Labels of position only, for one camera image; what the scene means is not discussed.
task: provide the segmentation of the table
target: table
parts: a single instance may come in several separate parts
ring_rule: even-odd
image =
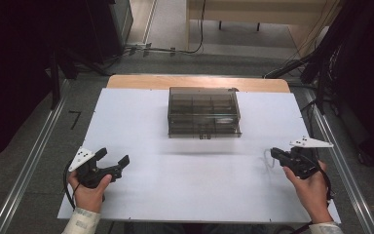
[[[205,20],[289,24],[300,57],[307,55],[340,10],[340,0],[206,0]],[[190,20],[202,18],[204,0],[186,0],[186,47]]]
[[[170,86],[236,87],[242,137],[168,138]],[[119,75],[98,100],[85,148],[106,147],[105,168],[129,154],[123,177],[105,192],[102,218],[123,221],[307,222],[271,147],[289,149],[306,128],[283,80]],[[335,206],[330,206],[340,221]],[[59,218],[72,210],[66,199]]]

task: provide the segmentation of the transparent plastic box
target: transparent plastic box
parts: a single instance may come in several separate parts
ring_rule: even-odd
[[[169,88],[168,137],[240,137],[236,91],[236,88]]]

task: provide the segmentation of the handheld controller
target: handheld controller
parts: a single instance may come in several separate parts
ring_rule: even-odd
[[[101,169],[96,165],[96,161],[99,161],[106,154],[106,148],[98,150],[95,154],[92,154],[91,151],[87,149],[81,148],[77,152],[69,171],[72,172],[76,170],[78,181],[88,188],[98,187],[99,183],[106,175],[112,175],[111,182],[115,182],[117,178],[122,177],[123,168],[130,163],[130,157],[126,155],[118,162],[118,165]]]
[[[311,149],[292,147],[290,152],[285,152],[272,148],[270,152],[273,158],[280,161],[282,167],[289,167],[301,179],[306,179],[318,171],[318,158]]]

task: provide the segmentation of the black controller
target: black controller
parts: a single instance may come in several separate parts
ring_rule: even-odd
[[[99,161],[106,154],[106,148],[102,148],[95,153],[92,159],[77,168],[78,181],[82,185],[88,188],[96,188],[106,175],[112,175],[111,182],[115,182],[117,178],[121,178],[121,172],[123,171],[123,168],[130,163],[129,155],[126,155],[124,158],[122,158],[118,162],[118,165],[101,169],[96,166],[96,161]]]
[[[310,148],[293,147],[290,152],[272,148],[270,152],[282,167],[289,167],[299,178],[306,179],[318,171],[318,158]]]

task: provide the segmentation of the wooden edge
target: wooden edge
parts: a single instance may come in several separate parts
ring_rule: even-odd
[[[287,82],[282,79],[196,75],[113,75],[106,88],[168,90],[169,87],[237,88],[242,92],[290,93]]]

